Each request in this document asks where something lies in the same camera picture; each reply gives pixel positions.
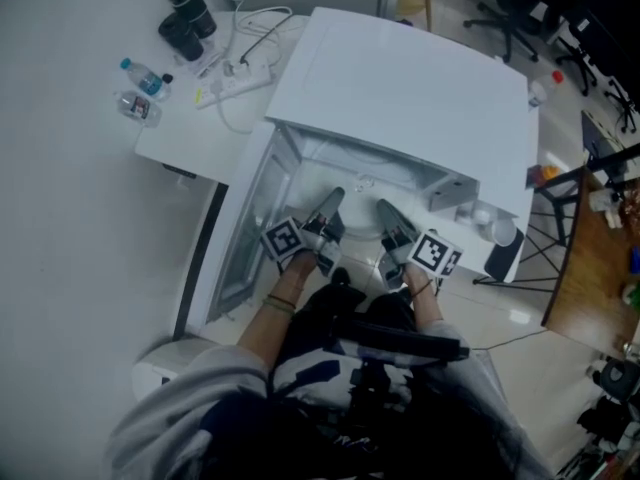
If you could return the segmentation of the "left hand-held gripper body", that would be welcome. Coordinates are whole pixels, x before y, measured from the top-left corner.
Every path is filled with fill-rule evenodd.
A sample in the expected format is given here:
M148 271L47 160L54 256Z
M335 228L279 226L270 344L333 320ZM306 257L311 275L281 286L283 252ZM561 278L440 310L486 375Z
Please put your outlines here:
M267 256L280 266L300 251L311 251L321 274L330 277L342 257L344 233L345 226L338 213L331 218L316 213L305 221L289 216L263 231L261 243Z

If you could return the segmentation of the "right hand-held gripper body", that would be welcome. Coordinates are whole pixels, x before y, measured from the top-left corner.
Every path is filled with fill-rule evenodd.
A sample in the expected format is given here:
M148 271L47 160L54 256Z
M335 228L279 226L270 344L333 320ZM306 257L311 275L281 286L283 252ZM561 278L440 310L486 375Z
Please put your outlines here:
M462 250L437 233L422 232L415 238L401 232L385 233L384 254L378 270L388 290L398 290L403 284L404 267L415 265L432 278L448 278L462 256Z

